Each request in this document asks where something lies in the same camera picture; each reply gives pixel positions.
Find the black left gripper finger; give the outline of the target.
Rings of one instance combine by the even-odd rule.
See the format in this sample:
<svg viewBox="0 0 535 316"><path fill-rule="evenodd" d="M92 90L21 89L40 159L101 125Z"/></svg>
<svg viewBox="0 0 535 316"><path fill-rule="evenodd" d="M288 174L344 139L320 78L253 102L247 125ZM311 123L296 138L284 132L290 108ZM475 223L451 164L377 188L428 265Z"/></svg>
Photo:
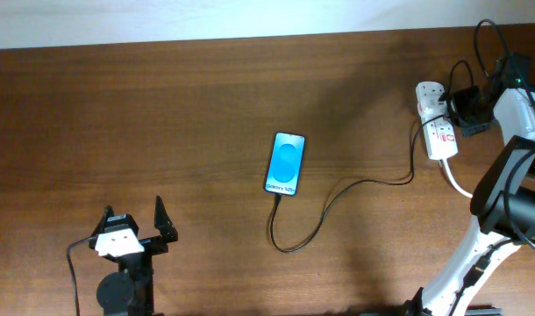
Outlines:
<svg viewBox="0 0 535 316"><path fill-rule="evenodd" d="M166 243L178 241L178 232L169 218L160 196L155 199L154 227L160 232L161 238Z"/></svg>
<svg viewBox="0 0 535 316"><path fill-rule="evenodd" d="M91 237L98 236L100 233L104 233L104 230L107 225L107 220L110 217L114 216L114 211L111 205L107 205L104 207L104 212L102 218L99 220L98 224L96 225L96 228L90 235Z"/></svg>

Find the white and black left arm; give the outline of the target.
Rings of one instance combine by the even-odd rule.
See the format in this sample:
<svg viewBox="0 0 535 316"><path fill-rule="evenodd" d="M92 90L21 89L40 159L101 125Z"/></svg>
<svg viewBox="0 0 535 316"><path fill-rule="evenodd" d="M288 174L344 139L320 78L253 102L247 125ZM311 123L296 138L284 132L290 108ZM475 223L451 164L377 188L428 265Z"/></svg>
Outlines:
<svg viewBox="0 0 535 316"><path fill-rule="evenodd" d="M140 239L132 215L116 215L107 206L96 225L89 247L118 266L116 272L101 280L96 290L96 300L104 315L155 314L153 257L166 254L168 245L178 241L178 232L161 197L155 199L153 222L159 234Z"/></svg>

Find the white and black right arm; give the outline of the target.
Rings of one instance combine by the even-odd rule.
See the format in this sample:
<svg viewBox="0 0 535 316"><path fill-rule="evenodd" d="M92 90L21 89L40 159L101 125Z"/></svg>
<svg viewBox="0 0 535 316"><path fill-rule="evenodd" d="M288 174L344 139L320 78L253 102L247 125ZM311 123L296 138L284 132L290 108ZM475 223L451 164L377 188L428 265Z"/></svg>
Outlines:
<svg viewBox="0 0 535 316"><path fill-rule="evenodd" d="M505 259L523 245L535 249L535 191L522 185L526 177L535 180L535 93L526 83L530 65L529 57L517 53L498 59L485 94L475 84L458 92L436 82L417 85L418 131L429 158L440 162L446 174L452 173L449 158L458 152L455 127L469 136L496 121L504 148L466 195L472 216L463 242L400 314L498 315L498 309L469 305Z"/></svg>

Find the blue Galaxy smartphone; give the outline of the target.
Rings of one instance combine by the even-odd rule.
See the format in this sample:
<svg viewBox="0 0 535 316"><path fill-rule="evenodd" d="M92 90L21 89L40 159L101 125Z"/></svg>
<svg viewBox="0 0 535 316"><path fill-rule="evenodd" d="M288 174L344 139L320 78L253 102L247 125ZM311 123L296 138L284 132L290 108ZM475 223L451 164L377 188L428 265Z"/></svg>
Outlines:
<svg viewBox="0 0 535 316"><path fill-rule="evenodd" d="M306 139L292 133L275 134L264 189L267 192L295 196Z"/></svg>

